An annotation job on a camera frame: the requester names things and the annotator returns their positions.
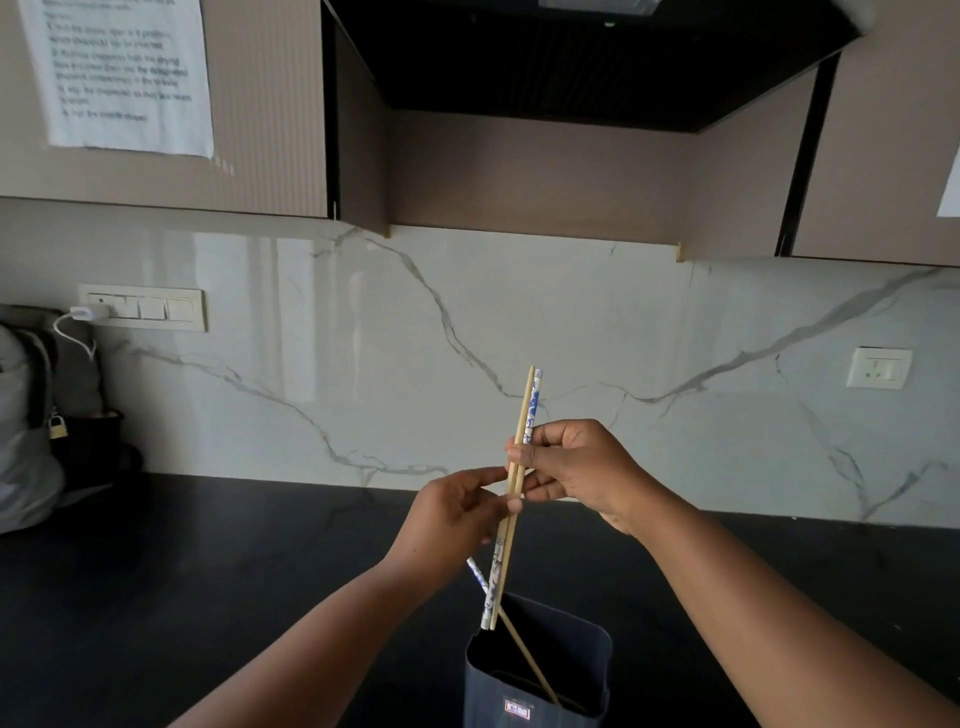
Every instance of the marble backsplash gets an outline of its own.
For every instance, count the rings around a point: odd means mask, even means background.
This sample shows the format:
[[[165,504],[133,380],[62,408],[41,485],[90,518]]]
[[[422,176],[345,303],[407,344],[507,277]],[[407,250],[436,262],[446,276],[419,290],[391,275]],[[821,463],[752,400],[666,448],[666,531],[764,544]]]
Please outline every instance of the marble backsplash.
[[[0,300],[78,282],[206,294],[207,333],[101,332],[153,472],[419,488],[501,461],[536,363],[540,421],[701,507],[960,526],[958,271],[0,200]],[[915,350],[906,387],[847,389],[857,346]]]

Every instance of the dark blue container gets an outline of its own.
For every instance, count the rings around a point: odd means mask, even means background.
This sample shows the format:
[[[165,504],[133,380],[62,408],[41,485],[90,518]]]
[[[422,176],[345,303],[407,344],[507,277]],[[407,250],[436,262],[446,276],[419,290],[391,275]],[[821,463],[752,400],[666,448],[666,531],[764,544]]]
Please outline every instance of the dark blue container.
[[[607,630],[522,596],[503,609],[550,687],[554,705],[501,620],[467,645],[464,728],[593,728],[610,704],[613,642]]]

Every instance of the white wall outlet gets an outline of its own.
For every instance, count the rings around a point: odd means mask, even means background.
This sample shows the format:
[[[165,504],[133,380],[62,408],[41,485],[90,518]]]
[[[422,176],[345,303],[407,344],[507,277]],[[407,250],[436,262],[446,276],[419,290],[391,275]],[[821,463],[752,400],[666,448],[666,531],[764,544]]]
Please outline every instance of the white wall outlet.
[[[912,362],[913,351],[909,349],[857,347],[853,352],[847,386],[903,389]]]
[[[110,318],[98,326],[206,331],[204,292],[190,288],[78,283],[81,305],[105,303]]]

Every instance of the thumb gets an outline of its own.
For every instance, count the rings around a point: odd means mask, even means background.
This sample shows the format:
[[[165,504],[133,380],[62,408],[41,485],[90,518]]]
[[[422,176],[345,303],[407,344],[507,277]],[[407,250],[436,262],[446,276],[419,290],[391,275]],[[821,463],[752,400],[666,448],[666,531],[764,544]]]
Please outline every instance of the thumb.
[[[560,480],[564,474],[567,452],[563,448],[510,445],[507,448],[507,459],[524,468],[533,468]]]
[[[473,528],[481,537],[494,531],[496,525],[513,513],[519,513],[523,508],[520,496],[506,495],[488,497],[467,512],[467,517]]]

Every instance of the charger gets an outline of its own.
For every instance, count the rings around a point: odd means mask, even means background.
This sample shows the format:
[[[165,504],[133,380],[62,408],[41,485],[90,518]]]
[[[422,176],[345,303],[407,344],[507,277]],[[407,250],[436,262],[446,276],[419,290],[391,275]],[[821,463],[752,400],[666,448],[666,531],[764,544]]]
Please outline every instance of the charger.
[[[101,321],[109,317],[110,307],[106,303],[70,306],[69,318],[76,321]]]
[[[93,342],[93,346],[87,346],[80,339],[75,339],[68,333],[63,333],[60,330],[60,322],[65,319],[73,319],[74,321],[102,321],[110,317],[110,307],[106,303],[88,303],[87,305],[72,305],[70,306],[70,312],[64,313],[54,322],[54,331],[62,336],[67,341],[72,341],[79,347],[83,347],[86,355],[90,357],[90,361],[93,361],[93,357],[97,353],[97,342]]]

